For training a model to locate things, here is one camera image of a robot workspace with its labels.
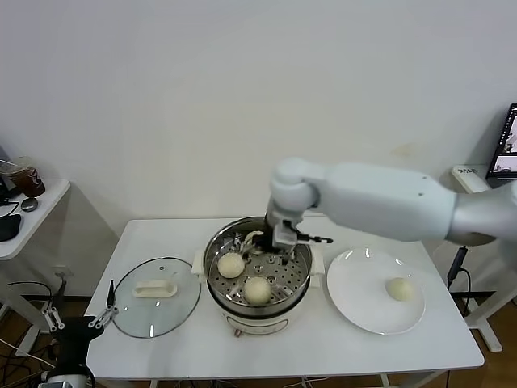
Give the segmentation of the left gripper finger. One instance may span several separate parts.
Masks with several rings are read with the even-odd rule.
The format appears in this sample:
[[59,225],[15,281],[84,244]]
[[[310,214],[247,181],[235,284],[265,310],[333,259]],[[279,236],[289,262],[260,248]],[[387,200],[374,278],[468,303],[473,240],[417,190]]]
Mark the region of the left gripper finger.
[[89,322],[88,327],[106,327],[118,314],[114,280],[110,281],[105,308]]
[[57,292],[51,296],[46,307],[41,311],[50,331],[60,331],[65,328],[65,324],[61,320],[58,309],[54,305],[55,302],[59,303],[62,301],[64,293],[65,283],[62,282]]

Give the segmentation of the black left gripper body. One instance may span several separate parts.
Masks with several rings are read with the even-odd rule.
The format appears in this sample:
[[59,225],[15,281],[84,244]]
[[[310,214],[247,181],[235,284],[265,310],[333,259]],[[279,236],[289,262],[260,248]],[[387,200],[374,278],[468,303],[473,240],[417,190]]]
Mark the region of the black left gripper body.
[[85,364],[90,342],[101,336],[94,317],[64,318],[62,329],[53,332],[58,343],[58,364]]

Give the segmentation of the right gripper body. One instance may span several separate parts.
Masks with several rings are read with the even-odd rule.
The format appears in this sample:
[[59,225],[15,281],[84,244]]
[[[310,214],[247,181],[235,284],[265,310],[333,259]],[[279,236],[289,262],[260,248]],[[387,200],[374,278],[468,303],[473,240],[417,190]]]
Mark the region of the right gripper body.
[[253,237],[253,246],[263,252],[272,253],[275,248],[272,245],[272,231],[258,231]]

